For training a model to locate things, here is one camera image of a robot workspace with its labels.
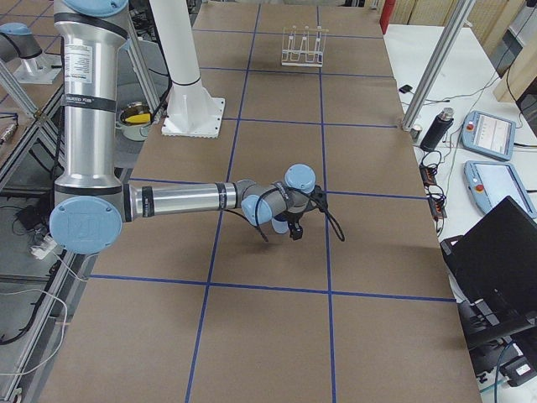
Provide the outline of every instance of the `yellow object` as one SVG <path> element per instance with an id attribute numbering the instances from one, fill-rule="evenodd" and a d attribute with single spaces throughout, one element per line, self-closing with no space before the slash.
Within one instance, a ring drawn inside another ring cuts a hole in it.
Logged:
<path id="1" fill-rule="evenodd" d="M 139 115 L 130 116 L 125 119 L 126 123 L 131 124 L 140 124 L 140 123 L 149 123 L 151 120 L 151 114 L 150 113 L 142 113 Z"/>

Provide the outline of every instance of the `white cable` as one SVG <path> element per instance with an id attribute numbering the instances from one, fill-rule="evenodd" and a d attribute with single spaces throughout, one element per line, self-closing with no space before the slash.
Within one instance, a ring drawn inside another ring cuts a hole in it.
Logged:
<path id="1" fill-rule="evenodd" d="M 42 367 L 43 365 L 45 365 L 46 363 L 48 363 L 56 355 L 56 353 L 58 353 L 58 351 L 60 350 L 61 344 L 64 342 L 65 327 L 67 326 L 67 304 L 65 304 L 65 302 L 63 302 L 60 298 L 58 298 L 57 296 L 55 296 L 53 294 L 50 294 L 48 291 L 38 290 L 38 289 L 35 289 L 35 288 L 30 289 L 30 290 L 16 291 L 16 292 L 0 292 L 0 296 L 16 296 L 18 294 L 24 294 L 24 293 L 27 293 L 27 292 L 40 292 L 42 294 L 46 294 L 47 296 L 53 298 L 54 300 L 58 301 L 59 303 L 61 303 L 61 305 L 64 306 L 64 320 L 63 320 L 63 322 L 61 324 L 60 342 L 58 343 L 58 346 L 50 354 L 49 357 L 47 357 L 41 363 L 37 364 L 32 369 L 30 369 L 28 371 L 24 371 L 24 372 L 0 373 L 0 376 L 19 376 L 19 375 L 31 374 L 36 369 L 38 369 L 38 368 Z"/>
<path id="2" fill-rule="evenodd" d="M 32 246 L 32 248 L 37 248 L 37 249 L 43 249 L 43 250 L 48 250 L 47 248 L 44 248 L 42 246 Z M 80 277 L 77 273 L 75 273 L 75 271 L 60 257 L 58 256 L 56 253 L 54 253 L 53 251 L 50 251 L 51 254 L 53 254 L 66 268 L 67 270 L 69 271 L 69 274 L 72 275 L 73 277 L 75 277 L 77 280 L 83 282 L 83 283 L 86 283 L 90 278 L 89 277 Z M 86 263 L 87 263 L 87 260 L 89 258 L 92 258 L 93 256 L 97 256 L 98 254 L 88 254 L 84 260 L 82 261 L 82 264 L 81 264 L 81 270 L 80 271 L 84 271 L 84 268 L 86 267 Z"/>

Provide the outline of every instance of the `black device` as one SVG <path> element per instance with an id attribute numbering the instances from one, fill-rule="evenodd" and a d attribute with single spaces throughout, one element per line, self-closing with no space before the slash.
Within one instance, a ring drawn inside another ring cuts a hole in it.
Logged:
<path id="1" fill-rule="evenodd" d="M 420 148 L 428 153 L 434 151 L 436 145 L 440 142 L 442 137 L 444 137 L 444 134 L 446 134 L 452 124 L 453 109 L 445 107 L 444 110 L 436 116 L 435 120 L 433 120 L 425 137 L 421 140 Z"/>
<path id="2" fill-rule="evenodd" d="M 501 370 L 521 385 L 537 375 L 537 224 L 508 196 L 451 243 L 442 241 L 442 253 L 473 303 L 459 313 L 476 374 L 495 366 L 495 341 L 512 338 L 524 356 L 506 355 Z"/>
<path id="3" fill-rule="evenodd" d="M 409 86 L 408 84 L 405 84 L 404 86 L 399 88 L 399 92 L 401 92 L 402 94 L 406 94 L 410 91 L 412 91 L 412 86 Z"/>

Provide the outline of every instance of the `table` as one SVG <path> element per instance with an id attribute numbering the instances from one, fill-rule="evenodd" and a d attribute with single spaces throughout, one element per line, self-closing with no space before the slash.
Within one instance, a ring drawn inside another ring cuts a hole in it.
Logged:
<path id="1" fill-rule="evenodd" d="M 321 71 L 279 65 L 291 24 L 330 30 Z M 154 127 L 132 183 L 266 184 L 306 163 L 347 241 L 314 213 L 300 242 L 218 212 L 129 223 L 40 401 L 479 402 L 378 14 L 208 3 L 194 33 L 220 136 Z"/>
<path id="2" fill-rule="evenodd" d="M 430 55 L 435 48 L 436 42 L 440 38 L 442 27 L 406 26 L 390 25 L 385 36 L 389 58 L 394 69 L 394 77 L 398 86 L 410 84 L 417 87 L 419 80 L 427 65 Z M 494 67 L 491 65 L 487 55 L 482 50 L 476 37 L 469 28 L 462 29 L 459 38 L 447 57 L 446 63 L 441 69 L 441 73 L 430 91 L 429 99 L 440 100 L 444 97 L 453 97 L 459 94 L 473 94 L 476 90 L 483 88 L 488 82 L 498 78 Z M 469 97 L 458 97 L 449 103 L 439 103 L 422 108 L 420 116 L 416 121 L 423 127 L 420 140 L 425 135 L 430 123 L 433 121 L 443 107 L 453 107 L 455 110 L 455 122 L 448 133 L 454 133 L 464 121 L 465 116 L 471 110 L 479 110 L 492 115 L 498 115 L 515 122 L 521 122 L 522 128 L 516 131 L 515 142 L 522 144 L 537 144 L 537 138 L 524 117 L 519 116 L 519 110 L 514 103 L 498 102 L 493 95 L 494 85 Z M 399 94 L 401 102 L 408 103 L 411 94 Z M 456 143 L 458 131 L 453 135 L 452 143 Z M 464 181 L 463 165 L 468 160 L 494 161 L 483 155 L 473 153 L 467 149 L 453 149 L 449 153 L 449 144 L 440 142 L 437 148 L 445 157 L 445 163 L 440 165 L 436 177 L 440 186 L 448 191 L 444 230 L 441 239 L 463 235 L 473 227 L 483 214 L 471 199 Z M 416 150 L 416 157 L 421 160 L 423 153 Z M 511 162 L 524 183 L 526 189 L 537 189 L 537 177 L 534 174 L 537 162 L 535 150 L 516 148 Z M 427 162 L 436 162 L 438 159 L 429 157 Z M 537 195 L 530 194 L 532 202 L 537 203 Z M 490 383 L 480 385 L 480 388 L 488 386 Z M 531 401 L 537 396 L 537 379 L 518 387 L 500 387 L 498 399 L 502 402 Z M 492 402 L 492 393 L 482 396 L 484 402 Z"/>

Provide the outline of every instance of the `brown table surface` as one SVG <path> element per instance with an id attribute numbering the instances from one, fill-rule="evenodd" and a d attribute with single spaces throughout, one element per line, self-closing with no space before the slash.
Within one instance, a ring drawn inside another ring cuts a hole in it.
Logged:
<path id="1" fill-rule="evenodd" d="M 318 23 L 322 70 L 282 68 L 283 27 Z M 132 184 L 268 184 L 306 163 L 347 241 L 318 212 L 297 242 L 219 212 L 126 224 L 40 401 L 480 402 L 378 14 L 208 3 L 194 34 L 220 136 L 155 127 Z"/>

